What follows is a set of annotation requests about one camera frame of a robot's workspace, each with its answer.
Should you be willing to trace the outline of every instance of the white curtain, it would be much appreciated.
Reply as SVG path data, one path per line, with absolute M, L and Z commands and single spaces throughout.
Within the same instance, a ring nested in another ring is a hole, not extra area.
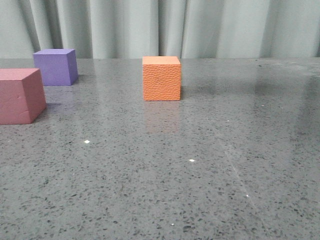
M 0 58 L 319 57 L 320 0 L 0 0 Z

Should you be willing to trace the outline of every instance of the foam cube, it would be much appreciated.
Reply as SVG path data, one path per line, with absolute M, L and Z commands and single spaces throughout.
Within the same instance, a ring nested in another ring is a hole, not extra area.
M 31 124 L 45 108 L 38 68 L 0 69 L 0 125 Z
M 181 92 L 181 64 L 176 56 L 144 56 L 143 99 L 177 101 Z
M 71 86 L 78 79 L 74 49 L 44 49 L 33 54 L 44 86 Z

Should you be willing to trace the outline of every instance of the red cube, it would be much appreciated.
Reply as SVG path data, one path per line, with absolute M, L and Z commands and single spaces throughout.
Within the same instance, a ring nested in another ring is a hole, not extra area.
M 46 106 L 38 68 L 0 68 L 0 125 L 31 124 Z

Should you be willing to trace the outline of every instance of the speckled granite surface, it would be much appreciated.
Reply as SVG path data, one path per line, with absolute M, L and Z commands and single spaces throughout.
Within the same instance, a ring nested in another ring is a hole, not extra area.
M 141 60 L 79 59 L 1 125 L 0 239 L 318 240 L 320 59 L 181 63 L 182 100 L 145 102 Z

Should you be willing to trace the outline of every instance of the orange cube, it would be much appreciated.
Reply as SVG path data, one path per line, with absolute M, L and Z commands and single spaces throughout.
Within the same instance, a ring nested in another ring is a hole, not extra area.
M 181 64 L 176 56 L 144 56 L 142 68 L 143 100 L 180 100 Z

